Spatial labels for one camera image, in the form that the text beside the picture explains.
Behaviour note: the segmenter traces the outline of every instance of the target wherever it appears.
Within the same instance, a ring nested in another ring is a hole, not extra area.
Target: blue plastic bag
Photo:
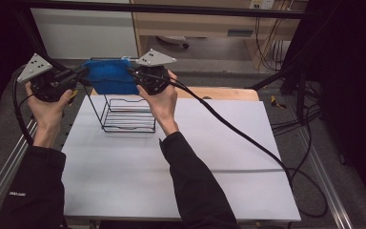
[[[128,59],[89,60],[83,66],[89,69],[86,79],[98,94],[138,94],[127,71],[132,66]]]

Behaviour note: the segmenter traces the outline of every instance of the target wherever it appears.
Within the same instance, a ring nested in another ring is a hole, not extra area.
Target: wooden surface
[[[209,97],[211,99],[249,100],[249,101],[259,100],[257,92],[255,90],[250,89],[205,88],[205,87],[189,87],[189,89],[201,98]],[[176,90],[177,90],[177,96],[179,98],[193,98],[190,94],[180,89]],[[93,90],[91,91],[91,95],[97,95],[97,92]]]

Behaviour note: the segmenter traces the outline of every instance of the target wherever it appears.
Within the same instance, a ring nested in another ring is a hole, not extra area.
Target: black jacket
[[[169,162],[177,207],[187,228],[239,228],[209,168],[176,132],[160,141]],[[64,215],[61,181],[66,156],[29,147],[0,211],[0,229],[57,229]]]

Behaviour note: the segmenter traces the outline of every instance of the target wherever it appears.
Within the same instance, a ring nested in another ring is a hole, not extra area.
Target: white table
[[[96,107],[104,98],[93,95]],[[235,127],[279,157],[262,102],[208,100]],[[285,173],[252,143],[214,118],[199,102],[181,98],[175,119],[209,166],[238,221],[298,221]],[[88,219],[179,220],[164,135],[105,133],[85,98],[63,152],[65,215]]]

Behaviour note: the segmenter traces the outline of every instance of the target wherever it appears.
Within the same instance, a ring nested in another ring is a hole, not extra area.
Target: person
[[[169,72],[172,80],[177,76]],[[231,206],[207,165],[196,156],[174,120],[177,92],[169,85],[164,92],[139,94],[164,131],[160,148],[170,164],[176,203],[184,228],[240,228]],[[26,85],[31,95],[30,83]],[[58,102],[46,103],[34,96],[28,104],[38,128],[33,146],[13,179],[0,210],[0,229],[57,229],[64,216],[64,185],[61,181],[66,155],[53,150],[60,132],[62,111],[71,98],[66,91]]]

